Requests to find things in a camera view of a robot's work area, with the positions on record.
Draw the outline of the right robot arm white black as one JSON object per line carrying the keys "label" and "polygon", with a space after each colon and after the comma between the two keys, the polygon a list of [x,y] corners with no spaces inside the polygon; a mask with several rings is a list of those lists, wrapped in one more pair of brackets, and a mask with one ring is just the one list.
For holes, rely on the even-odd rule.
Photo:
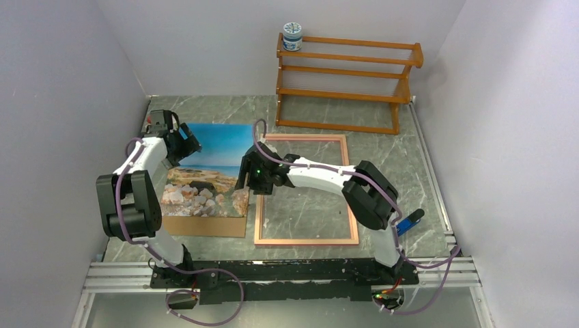
{"label": "right robot arm white black", "polygon": [[373,163],[329,165],[297,154],[281,158],[257,141],[242,156],[236,188],[245,187],[255,195],[270,195],[274,187],[304,187],[342,196],[357,222],[372,233],[376,277],[390,284],[401,275],[404,251],[396,224],[404,215],[399,193]]}

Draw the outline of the clear frame glazing sheet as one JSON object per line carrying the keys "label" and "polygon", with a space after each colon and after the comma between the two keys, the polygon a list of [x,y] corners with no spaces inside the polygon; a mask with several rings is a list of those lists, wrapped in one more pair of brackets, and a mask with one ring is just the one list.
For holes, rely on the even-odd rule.
{"label": "clear frame glazing sheet", "polygon": [[[279,156],[342,165],[338,141],[270,141]],[[264,239],[350,238],[347,203],[340,195],[306,187],[276,187],[264,197]]]}

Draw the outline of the landscape beach photo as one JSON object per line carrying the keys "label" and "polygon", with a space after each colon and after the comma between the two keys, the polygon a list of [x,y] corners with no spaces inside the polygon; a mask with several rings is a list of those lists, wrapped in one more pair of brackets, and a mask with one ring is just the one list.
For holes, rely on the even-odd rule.
{"label": "landscape beach photo", "polygon": [[250,124],[188,123],[201,150],[168,171],[160,207],[166,217],[245,217],[249,190],[237,189]]}

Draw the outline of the brown frame backing board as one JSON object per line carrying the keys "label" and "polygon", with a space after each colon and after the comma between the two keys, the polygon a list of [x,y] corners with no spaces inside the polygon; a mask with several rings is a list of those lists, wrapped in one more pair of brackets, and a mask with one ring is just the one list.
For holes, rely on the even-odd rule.
{"label": "brown frame backing board", "polygon": [[163,226],[172,236],[244,238],[246,217],[164,216]]}

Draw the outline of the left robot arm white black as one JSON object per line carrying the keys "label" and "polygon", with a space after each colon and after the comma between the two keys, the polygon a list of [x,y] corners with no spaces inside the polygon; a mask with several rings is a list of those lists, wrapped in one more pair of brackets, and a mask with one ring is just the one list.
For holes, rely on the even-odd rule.
{"label": "left robot arm white black", "polygon": [[104,233],[144,248],[157,269],[169,268],[169,279],[179,287],[189,286],[196,270],[187,248],[163,227],[160,200],[152,177],[159,166],[179,167],[182,159],[201,149],[177,113],[153,110],[148,115],[144,134],[126,144],[126,159],[121,166],[96,180]]}

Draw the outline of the pink wooden picture frame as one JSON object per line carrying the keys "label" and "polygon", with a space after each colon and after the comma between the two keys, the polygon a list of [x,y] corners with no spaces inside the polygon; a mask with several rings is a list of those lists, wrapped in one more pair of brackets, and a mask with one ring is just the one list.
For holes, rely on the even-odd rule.
{"label": "pink wooden picture frame", "polygon": [[358,245],[358,224],[338,189],[281,187],[273,195],[257,196],[254,244]]}

